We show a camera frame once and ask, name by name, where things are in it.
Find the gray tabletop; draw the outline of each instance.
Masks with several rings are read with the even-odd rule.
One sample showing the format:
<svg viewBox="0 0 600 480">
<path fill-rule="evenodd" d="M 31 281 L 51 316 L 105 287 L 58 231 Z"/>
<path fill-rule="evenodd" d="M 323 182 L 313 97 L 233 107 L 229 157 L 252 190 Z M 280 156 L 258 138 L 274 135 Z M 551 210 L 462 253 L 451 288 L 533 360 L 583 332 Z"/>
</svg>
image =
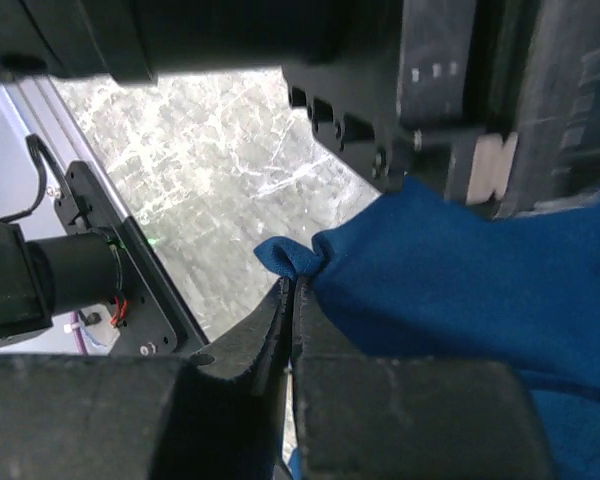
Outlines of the gray tabletop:
<svg viewBox="0 0 600 480">
<path fill-rule="evenodd" d="M 211 339 L 275 281 L 257 244 L 309 245 L 377 195 L 314 142 L 279 70 L 56 85 Z"/>
</svg>

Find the black cable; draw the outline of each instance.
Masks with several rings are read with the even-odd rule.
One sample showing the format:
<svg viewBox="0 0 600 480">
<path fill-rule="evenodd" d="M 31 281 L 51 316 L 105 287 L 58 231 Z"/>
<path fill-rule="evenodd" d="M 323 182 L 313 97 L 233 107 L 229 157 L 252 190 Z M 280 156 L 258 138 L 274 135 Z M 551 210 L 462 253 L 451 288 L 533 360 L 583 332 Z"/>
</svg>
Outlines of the black cable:
<svg viewBox="0 0 600 480">
<path fill-rule="evenodd" d="M 42 203 L 42 199 L 45 196 L 47 188 L 47 170 L 44 167 L 44 162 L 42 160 L 43 157 L 51 168 L 54 177 L 56 177 L 58 180 L 63 196 L 71 196 L 71 189 L 69 188 L 66 179 L 62 175 L 62 170 L 60 169 L 58 162 L 56 162 L 56 159 L 53 157 L 53 155 L 51 155 L 51 152 L 44 144 L 42 139 L 38 135 L 32 134 L 27 136 L 25 141 L 27 143 L 27 149 L 29 150 L 29 157 L 38 171 L 38 194 L 36 195 L 33 205 L 26 210 L 0 218 L 0 221 L 4 223 L 15 222 L 16 220 L 21 220 L 30 216 Z"/>
</svg>

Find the blue cloth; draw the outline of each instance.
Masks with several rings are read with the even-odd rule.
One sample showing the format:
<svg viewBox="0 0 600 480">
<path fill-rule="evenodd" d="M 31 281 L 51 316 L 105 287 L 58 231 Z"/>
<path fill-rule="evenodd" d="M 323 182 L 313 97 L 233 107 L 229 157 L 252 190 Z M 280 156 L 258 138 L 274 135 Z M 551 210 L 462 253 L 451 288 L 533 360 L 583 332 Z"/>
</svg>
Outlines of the blue cloth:
<svg viewBox="0 0 600 480">
<path fill-rule="evenodd" d="M 276 237 L 256 255 L 312 277 L 325 314 L 370 355 L 509 363 L 562 478 L 600 479 L 600 203 L 487 222 L 407 179 L 312 244 Z"/>
</svg>

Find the black bracket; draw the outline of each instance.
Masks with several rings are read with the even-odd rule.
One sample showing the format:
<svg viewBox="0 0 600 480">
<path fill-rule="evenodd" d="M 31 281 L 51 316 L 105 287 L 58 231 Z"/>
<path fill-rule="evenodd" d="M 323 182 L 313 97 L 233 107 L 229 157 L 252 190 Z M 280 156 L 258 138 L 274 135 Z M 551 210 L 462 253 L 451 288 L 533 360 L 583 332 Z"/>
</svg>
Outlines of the black bracket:
<svg viewBox="0 0 600 480">
<path fill-rule="evenodd" d="M 97 231 L 118 246 L 122 294 L 129 301 L 112 355 L 193 353 L 208 343 L 195 317 L 133 217 L 120 218 L 85 162 L 69 165 L 71 196 L 55 201 L 69 235 Z M 113 314 L 114 305 L 108 306 Z"/>
</svg>

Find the blue towel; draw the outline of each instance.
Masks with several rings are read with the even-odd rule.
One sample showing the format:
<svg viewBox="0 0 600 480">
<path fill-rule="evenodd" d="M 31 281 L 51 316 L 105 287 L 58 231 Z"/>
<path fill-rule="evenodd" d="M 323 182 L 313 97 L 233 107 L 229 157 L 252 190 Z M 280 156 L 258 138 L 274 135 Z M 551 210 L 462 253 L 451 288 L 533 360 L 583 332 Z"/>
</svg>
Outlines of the blue towel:
<svg viewBox="0 0 600 480">
<path fill-rule="evenodd" d="M 369 355 L 505 361 L 532 391 L 561 477 L 600 479 L 600 203 L 487 222 L 415 180 L 346 224 L 256 248 L 312 278 Z"/>
</svg>

